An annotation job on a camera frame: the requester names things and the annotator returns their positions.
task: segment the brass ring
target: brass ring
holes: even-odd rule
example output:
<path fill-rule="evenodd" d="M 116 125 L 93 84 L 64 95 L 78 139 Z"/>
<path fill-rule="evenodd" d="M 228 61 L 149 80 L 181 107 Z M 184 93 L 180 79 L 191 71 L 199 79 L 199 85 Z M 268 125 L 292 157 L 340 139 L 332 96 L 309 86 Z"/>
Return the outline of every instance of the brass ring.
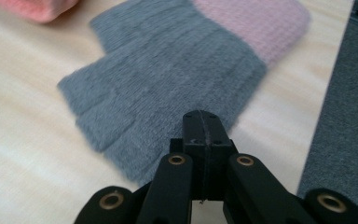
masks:
<path fill-rule="evenodd" d="M 255 164 L 254 160 L 248 156 L 240 156 L 237 158 L 237 163 L 244 165 L 244 166 L 251 166 Z"/>
<path fill-rule="evenodd" d="M 117 201 L 114 203 L 108 202 L 107 200 L 110 197 L 117 198 Z M 124 196 L 121 193 L 117 192 L 117 190 L 116 190 L 115 192 L 108 193 L 108 194 L 104 195 L 100 200 L 100 206 L 101 206 L 101 208 L 103 208 L 105 210 L 111 210 L 111 209 L 115 209 L 115 208 L 121 206 L 121 204 L 123 202 L 124 202 Z"/>
<path fill-rule="evenodd" d="M 330 211 L 337 212 L 337 213 L 343 213 L 347 210 L 347 206 L 345 206 L 345 203 L 343 203 L 340 199 L 333 197 L 329 194 L 320 194 L 317 197 L 319 204 L 321 204 L 323 207 L 327 208 Z M 327 203 L 325 200 L 332 200 L 337 205 L 332 205 Z"/>
<path fill-rule="evenodd" d="M 175 155 L 168 159 L 168 162 L 172 165 L 181 165 L 185 163 L 186 159 L 183 156 Z"/>

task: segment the black metal bracket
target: black metal bracket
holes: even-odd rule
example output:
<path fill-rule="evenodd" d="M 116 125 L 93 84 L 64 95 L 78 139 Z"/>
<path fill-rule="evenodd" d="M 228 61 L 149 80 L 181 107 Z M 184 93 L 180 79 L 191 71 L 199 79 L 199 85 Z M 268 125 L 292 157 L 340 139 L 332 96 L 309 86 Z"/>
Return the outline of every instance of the black metal bracket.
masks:
<path fill-rule="evenodd" d="M 223 201 L 227 223 L 358 223 L 358 206 L 337 192 L 289 193 L 258 158 L 238 153 L 216 115 L 197 110 L 183 116 L 183 138 L 171 140 L 152 182 L 98 191 L 75 224 L 190 223 L 192 200 Z"/>

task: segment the coral pink cloth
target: coral pink cloth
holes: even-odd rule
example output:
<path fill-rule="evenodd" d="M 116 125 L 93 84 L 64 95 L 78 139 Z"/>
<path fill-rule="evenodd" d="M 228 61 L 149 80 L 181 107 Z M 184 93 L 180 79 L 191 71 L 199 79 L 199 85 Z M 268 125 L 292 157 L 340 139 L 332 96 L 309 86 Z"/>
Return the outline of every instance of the coral pink cloth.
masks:
<path fill-rule="evenodd" d="M 268 67 L 306 33 L 309 12 L 297 0 L 192 0 L 209 19 L 248 43 Z"/>
<path fill-rule="evenodd" d="M 0 6 L 21 17 L 49 22 L 73 7 L 78 0 L 0 0 Z"/>

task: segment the wooden table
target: wooden table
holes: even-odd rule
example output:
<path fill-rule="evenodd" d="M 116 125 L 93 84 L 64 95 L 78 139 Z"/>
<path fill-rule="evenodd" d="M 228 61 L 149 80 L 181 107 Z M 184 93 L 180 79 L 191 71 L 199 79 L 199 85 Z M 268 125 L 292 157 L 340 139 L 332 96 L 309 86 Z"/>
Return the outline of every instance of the wooden table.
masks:
<path fill-rule="evenodd" d="M 75 126 L 57 83 L 103 56 L 89 21 L 120 1 L 82 1 L 47 25 L 0 9 L 0 223 L 72 223 L 97 190 L 131 190 Z M 230 132 L 296 193 L 351 1 L 303 0 L 312 24 L 269 71 Z M 221 203 L 194 204 L 193 223 L 225 223 Z"/>

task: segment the gray carpet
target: gray carpet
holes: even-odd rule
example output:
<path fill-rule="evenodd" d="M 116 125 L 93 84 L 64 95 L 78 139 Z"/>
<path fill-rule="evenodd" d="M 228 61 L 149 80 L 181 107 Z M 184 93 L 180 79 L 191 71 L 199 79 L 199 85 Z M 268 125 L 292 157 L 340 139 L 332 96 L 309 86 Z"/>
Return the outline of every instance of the gray carpet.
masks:
<path fill-rule="evenodd" d="M 358 204 L 358 23 L 350 20 L 298 196 L 328 188 Z"/>

